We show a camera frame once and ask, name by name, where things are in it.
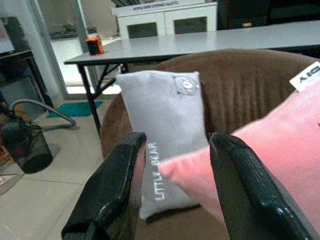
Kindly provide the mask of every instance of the orange object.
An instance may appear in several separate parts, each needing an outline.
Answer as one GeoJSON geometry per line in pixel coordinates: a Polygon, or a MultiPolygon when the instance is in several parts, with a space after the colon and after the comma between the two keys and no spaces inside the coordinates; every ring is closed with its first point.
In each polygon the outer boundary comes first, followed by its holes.
{"type": "Polygon", "coordinates": [[[86,44],[88,46],[90,55],[94,56],[104,53],[104,48],[101,44],[101,39],[99,36],[87,38],[86,44]]]}

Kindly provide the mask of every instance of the cabinet door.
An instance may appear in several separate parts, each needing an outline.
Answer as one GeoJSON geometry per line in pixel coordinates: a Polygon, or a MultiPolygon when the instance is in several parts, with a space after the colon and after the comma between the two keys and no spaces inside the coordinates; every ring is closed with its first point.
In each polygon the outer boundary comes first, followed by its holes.
{"type": "Polygon", "coordinates": [[[188,34],[217,30],[217,6],[203,6],[164,13],[165,33],[188,34]]]}
{"type": "Polygon", "coordinates": [[[122,39],[135,39],[165,35],[163,12],[148,13],[118,18],[122,39]]]}

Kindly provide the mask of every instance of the gray pillow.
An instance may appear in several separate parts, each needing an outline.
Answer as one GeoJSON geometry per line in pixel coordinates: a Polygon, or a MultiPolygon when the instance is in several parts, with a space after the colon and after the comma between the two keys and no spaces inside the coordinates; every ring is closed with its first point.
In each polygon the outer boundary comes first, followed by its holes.
{"type": "Polygon", "coordinates": [[[140,71],[116,77],[132,129],[147,135],[140,217],[197,205],[164,179],[161,161],[208,146],[198,72],[140,71]]]}

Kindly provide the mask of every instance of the table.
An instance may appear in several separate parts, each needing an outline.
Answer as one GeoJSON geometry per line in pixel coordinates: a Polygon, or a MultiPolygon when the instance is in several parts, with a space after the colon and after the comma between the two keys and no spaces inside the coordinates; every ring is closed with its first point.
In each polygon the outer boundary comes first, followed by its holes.
{"type": "Polygon", "coordinates": [[[320,50],[320,20],[302,21],[269,26],[198,32],[179,35],[124,39],[104,46],[104,54],[90,56],[88,52],[74,57],[65,64],[76,64],[82,76],[96,128],[100,122],[94,100],[109,87],[101,87],[102,80],[112,69],[122,65],[128,72],[129,63],[165,61],[177,56],[223,49],[273,49],[286,52],[320,50]],[[95,93],[91,93],[85,66],[105,65],[95,93]]]}
{"type": "Polygon", "coordinates": [[[0,57],[0,71],[2,68],[6,68],[8,65],[15,64],[18,62],[23,62],[23,61],[25,61],[28,64],[28,66],[34,76],[35,83],[33,83],[33,86],[35,87],[41,101],[43,103],[49,105],[50,107],[54,107],[53,103],[51,101],[51,98],[50,98],[49,94],[47,93],[46,86],[45,86],[44,81],[41,77],[41,74],[39,72],[39,69],[38,69],[37,64],[35,62],[35,59],[34,59],[34,55],[32,54],[31,50],[25,50],[25,51],[20,51],[20,52],[1,56],[0,57]]]}

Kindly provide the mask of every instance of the black trash can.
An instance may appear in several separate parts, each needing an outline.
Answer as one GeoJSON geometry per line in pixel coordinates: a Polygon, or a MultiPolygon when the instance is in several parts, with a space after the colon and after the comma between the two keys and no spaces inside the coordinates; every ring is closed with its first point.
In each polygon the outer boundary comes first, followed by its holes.
{"type": "Polygon", "coordinates": [[[2,128],[4,147],[26,174],[48,167],[53,157],[41,128],[28,126],[21,118],[10,118],[2,128]]]}

